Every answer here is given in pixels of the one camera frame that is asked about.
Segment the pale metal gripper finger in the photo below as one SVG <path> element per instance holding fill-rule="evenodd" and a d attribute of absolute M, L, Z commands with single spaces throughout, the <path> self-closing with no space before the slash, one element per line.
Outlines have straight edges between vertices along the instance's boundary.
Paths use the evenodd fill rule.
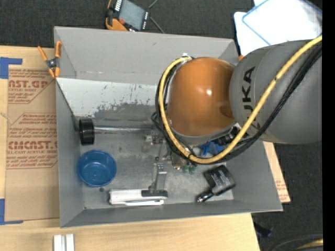
<path fill-rule="evenodd" d="M 151 131 L 144 136 L 144 142 L 142 144 L 142 152 L 148 152 L 152 147 L 161 144 L 162 137 L 159 132 Z"/>
<path fill-rule="evenodd" d="M 167 171 L 163 163 L 155 163 L 153 170 L 153 182 L 149 186 L 150 192 L 160 192 L 165 188 Z"/>

